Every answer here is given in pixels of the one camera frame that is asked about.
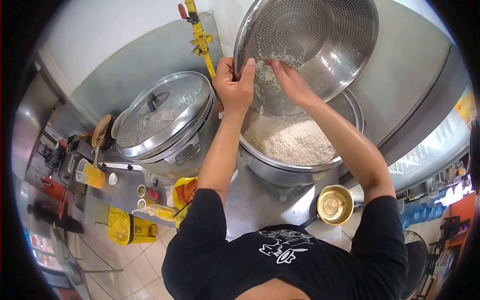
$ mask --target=hand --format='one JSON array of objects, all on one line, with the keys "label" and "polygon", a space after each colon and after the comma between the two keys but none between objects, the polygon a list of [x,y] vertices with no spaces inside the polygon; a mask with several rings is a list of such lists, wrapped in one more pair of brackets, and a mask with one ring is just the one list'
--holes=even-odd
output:
[{"label": "hand", "polygon": [[317,97],[294,68],[277,59],[264,59],[264,62],[272,67],[283,91],[296,105],[304,108],[305,104],[311,101],[312,96]]},{"label": "hand", "polygon": [[241,73],[240,81],[233,82],[233,58],[221,58],[216,68],[213,86],[220,96],[225,115],[237,115],[242,118],[253,100],[253,80],[255,78],[255,59],[249,58]]}]

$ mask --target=aluminum pot lid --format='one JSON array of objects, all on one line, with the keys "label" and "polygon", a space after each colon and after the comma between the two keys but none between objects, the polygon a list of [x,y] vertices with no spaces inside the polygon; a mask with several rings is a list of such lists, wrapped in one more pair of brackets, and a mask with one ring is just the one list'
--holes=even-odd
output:
[{"label": "aluminum pot lid", "polygon": [[197,72],[154,82],[128,108],[117,136],[119,154],[136,158],[160,147],[195,118],[210,92],[208,79]]}]

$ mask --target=plastic measuring jug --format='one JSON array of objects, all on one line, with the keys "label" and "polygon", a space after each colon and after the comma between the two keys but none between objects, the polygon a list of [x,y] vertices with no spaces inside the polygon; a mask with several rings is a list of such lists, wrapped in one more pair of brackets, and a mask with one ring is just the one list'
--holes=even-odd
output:
[{"label": "plastic measuring jug", "polygon": [[95,169],[94,165],[89,163],[86,158],[82,158],[75,171],[75,180],[101,189],[105,184],[105,173],[100,169]]}]

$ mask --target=yellow gas pipe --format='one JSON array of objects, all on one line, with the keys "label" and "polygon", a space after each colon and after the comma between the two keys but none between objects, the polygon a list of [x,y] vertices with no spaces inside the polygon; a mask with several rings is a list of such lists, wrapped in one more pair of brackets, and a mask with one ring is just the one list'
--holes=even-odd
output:
[{"label": "yellow gas pipe", "polygon": [[195,53],[197,57],[203,55],[208,72],[210,73],[210,77],[213,79],[215,77],[215,69],[213,67],[212,59],[210,58],[210,51],[208,49],[208,43],[212,41],[212,35],[205,34],[202,23],[198,18],[195,2],[193,0],[185,0],[185,5],[187,6],[188,15],[181,3],[178,5],[178,8],[182,19],[186,19],[187,22],[191,23],[193,27],[193,37],[195,39],[190,41],[190,43],[196,46],[192,53]]}]

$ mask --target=white wall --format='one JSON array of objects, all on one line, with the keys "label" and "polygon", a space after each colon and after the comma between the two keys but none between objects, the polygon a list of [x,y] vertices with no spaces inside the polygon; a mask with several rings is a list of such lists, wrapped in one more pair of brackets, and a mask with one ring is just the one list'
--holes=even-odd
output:
[{"label": "white wall", "polygon": [[[417,11],[444,32],[424,0],[395,0]],[[138,37],[180,18],[181,0],[71,0],[39,50],[46,68],[70,96],[103,61]],[[196,0],[199,12],[214,11],[225,56],[233,55],[239,25],[253,0]],[[191,47],[185,41],[185,47]]]}]

